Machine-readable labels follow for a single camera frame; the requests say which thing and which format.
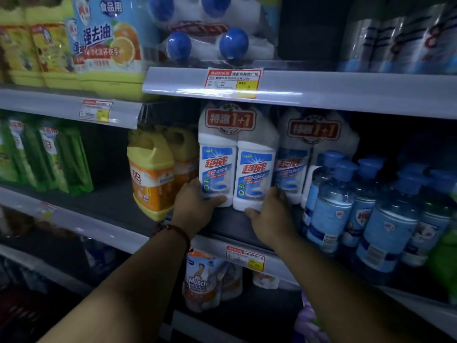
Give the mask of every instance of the yellow label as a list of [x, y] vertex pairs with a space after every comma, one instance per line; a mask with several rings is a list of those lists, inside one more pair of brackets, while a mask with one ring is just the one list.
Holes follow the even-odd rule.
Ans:
[[254, 271], [262, 272], [263, 271], [263, 262], [260, 262], [260, 261], [257, 261], [257, 260], [253, 260], [253, 259], [249, 259], [248, 267], [250, 269], [253, 269]]
[[[236, 84], [236, 91], [256, 91], [257, 87], [259, 85], [258, 80], [252, 80], [252, 81], [241, 81], [239, 80]], [[242, 93], [242, 94], [237, 94], [237, 97], [244, 97], [247, 99], [255, 99], [257, 97], [256, 94], [247, 94], [247, 93]]]
[[97, 109], [97, 121], [109, 122], [110, 111], [106, 109]]
[[0, 46], [13, 71], [40, 72], [37, 52], [29, 28], [0, 26]]
[[43, 72], [75, 73], [64, 23], [33, 25], [31, 33]]

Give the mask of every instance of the purple package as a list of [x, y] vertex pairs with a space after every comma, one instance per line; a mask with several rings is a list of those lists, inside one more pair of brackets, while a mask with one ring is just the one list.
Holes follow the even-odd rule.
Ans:
[[330, 343], [310, 302], [302, 292], [303, 309], [295, 320], [292, 343]]

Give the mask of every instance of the orange fruit illustration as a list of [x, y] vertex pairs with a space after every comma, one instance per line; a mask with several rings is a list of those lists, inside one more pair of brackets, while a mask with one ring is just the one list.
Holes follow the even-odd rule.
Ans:
[[135, 28], [128, 23], [117, 23], [113, 31], [114, 37], [125, 37], [128, 38], [134, 44], [135, 51], [140, 52], [140, 42], [138, 40], [137, 32]]
[[118, 37], [111, 42], [111, 59], [119, 65], [131, 62], [135, 57], [135, 47], [131, 40], [125, 37]]

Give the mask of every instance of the blue bottle cap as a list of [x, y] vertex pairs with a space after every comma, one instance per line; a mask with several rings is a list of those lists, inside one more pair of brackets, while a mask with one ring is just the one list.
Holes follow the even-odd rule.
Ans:
[[408, 195], [419, 194], [420, 187], [428, 184], [428, 177], [412, 171], [401, 170], [397, 172], [398, 180], [395, 189]]
[[149, 0], [149, 9], [160, 21], [169, 21], [174, 14], [173, 0]]
[[358, 168], [356, 164], [347, 160], [339, 160], [336, 164], [333, 177], [343, 182], [350, 182], [354, 171]]
[[383, 166], [383, 161], [380, 159], [359, 159], [358, 163], [360, 167], [357, 173], [361, 177], [368, 179], [375, 178]]
[[329, 168], [335, 168], [339, 160], [345, 157], [344, 154], [334, 151], [327, 150], [323, 153], [323, 165]]
[[379, 160], [382, 162], [382, 164], [384, 165], [384, 162], [387, 161], [387, 158], [384, 157], [384, 156], [379, 156], [379, 155], [376, 155], [376, 154], [369, 154], [365, 157], [365, 159], [376, 159], [376, 160]]
[[167, 51], [174, 60], [185, 60], [191, 56], [192, 43], [188, 34], [173, 32], [168, 37]]
[[202, 0], [202, 7], [211, 18], [221, 18], [231, 3], [232, 0]]
[[248, 52], [248, 35], [238, 28], [228, 30], [219, 42], [219, 51], [227, 60], [242, 59]]
[[429, 166], [430, 165], [428, 164], [422, 164], [420, 162], [411, 162], [410, 164], [406, 164], [405, 166], [403, 166], [401, 170], [424, 174], [425, 169]]
[[432, 176], [430, 186], [436, 191], [448, 195], [457, 183], [457, 176], [452, 171], [431, 170]]

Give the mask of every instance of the person's right hand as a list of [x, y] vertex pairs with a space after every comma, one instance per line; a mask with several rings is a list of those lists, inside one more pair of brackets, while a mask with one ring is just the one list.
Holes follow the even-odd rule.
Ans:
[[275, 249], [275, 243], [282, 237], [297, 235], [287, 197], [275, 187], [268, 190], [260, 213], [253, 208], [244, 212], [251, 219], [257, 237], [270, 248]]

